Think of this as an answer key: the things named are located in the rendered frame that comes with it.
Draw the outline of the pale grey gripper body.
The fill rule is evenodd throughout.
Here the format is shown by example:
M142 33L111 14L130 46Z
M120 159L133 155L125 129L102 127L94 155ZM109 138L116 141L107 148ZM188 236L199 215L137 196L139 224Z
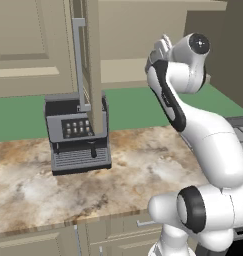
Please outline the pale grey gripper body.
M170 38L166 34L163 34L154 44L154 49L147 58L145 73L148 73L151 66L162 65L167 67L168 63L172 60L172 47Z

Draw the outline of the beige open cabinet door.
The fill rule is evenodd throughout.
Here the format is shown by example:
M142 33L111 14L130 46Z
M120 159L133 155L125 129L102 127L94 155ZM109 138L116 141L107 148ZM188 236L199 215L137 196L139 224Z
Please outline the beige open cabinet door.
M83 98L95 134L103 132L100 35L98 0L70 0L72 18L83 18L85 25L76 27L80 39Z

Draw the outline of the beige base cabinet door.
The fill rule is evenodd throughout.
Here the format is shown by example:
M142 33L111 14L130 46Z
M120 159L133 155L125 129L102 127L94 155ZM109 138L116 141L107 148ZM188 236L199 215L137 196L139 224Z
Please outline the beige base cabinet door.
M89 246L89 256L100 256L99 246L103 247L103 256L148 256L151 247L158 241L161 231L153 229L124 237L110 239Z
M73 227L0 239L0 256L79 256Z

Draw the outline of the dark grey hob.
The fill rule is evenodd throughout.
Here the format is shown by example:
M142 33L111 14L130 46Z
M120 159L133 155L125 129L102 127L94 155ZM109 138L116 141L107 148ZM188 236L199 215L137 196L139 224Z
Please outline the dark grey hob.
M232 125L243 148L243 116L227 117L226 120Z

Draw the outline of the grey coffee machine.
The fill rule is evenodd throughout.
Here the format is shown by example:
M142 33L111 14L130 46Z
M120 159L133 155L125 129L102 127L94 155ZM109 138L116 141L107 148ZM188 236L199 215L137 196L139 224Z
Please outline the grey coffee machine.
M96 134L77 93L47 95L44 116L54 176L112 167L109 145L109 106L102 93L103 132Z

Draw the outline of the beige drawer front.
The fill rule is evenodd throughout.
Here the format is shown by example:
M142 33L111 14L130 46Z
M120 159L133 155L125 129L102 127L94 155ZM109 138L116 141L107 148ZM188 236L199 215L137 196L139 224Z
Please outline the beige drawer front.
M137 220L140 222L153 221L148 213L127 216L123 218L123 231L125 233L132 233L162 227L162 225L158 223L144 227L137 227Z

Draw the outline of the black oven front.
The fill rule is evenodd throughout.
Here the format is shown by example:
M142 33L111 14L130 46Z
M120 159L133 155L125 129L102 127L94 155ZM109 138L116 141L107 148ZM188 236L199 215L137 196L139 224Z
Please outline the black oven front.
M196 256L243 256L243 228L235 230L234 241L225 251L214 252L201 245L197 245L195 253Z

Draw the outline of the beige open wall cabinet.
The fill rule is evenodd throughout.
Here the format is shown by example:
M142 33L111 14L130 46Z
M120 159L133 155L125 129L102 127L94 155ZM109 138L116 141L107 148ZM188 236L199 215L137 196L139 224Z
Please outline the beige open wall cabinet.
M175 43L190 11L225 10L226 3L218 0L99 0L102 87L144 87L147 56L162 35Z

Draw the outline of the beige closed wall cabinet door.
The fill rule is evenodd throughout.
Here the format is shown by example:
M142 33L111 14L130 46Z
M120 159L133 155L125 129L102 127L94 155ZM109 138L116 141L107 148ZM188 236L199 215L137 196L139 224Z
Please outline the beige closed wall cabinet door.
M0 0L0 98L76 86L70 0Z

